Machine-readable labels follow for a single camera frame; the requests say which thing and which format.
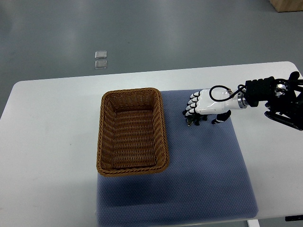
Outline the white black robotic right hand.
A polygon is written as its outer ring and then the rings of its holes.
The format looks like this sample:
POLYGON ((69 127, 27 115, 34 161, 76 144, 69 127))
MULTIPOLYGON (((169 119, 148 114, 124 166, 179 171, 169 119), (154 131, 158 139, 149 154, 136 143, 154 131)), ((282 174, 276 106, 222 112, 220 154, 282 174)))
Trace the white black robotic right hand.
POLYGON ((215 114, 216 118, 212 120, 212 124, 222 123, 230 117, 231 110, 245 109, 249 106, 244 93, 244 87, 235 92, 225 86, 202 89, 190 96, 185 109, 186 115, 215 114))

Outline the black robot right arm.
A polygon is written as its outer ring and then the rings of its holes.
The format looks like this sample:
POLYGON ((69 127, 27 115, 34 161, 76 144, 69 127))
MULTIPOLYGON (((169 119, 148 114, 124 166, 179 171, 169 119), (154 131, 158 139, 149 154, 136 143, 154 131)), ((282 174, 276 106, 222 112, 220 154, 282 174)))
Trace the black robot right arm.
POLYGON ((294 71, 288 79, 269 77, 245 82, 244 98, 251 107, 265 101, 264 115, 278 123, 303 130, 303 80, 294 71))

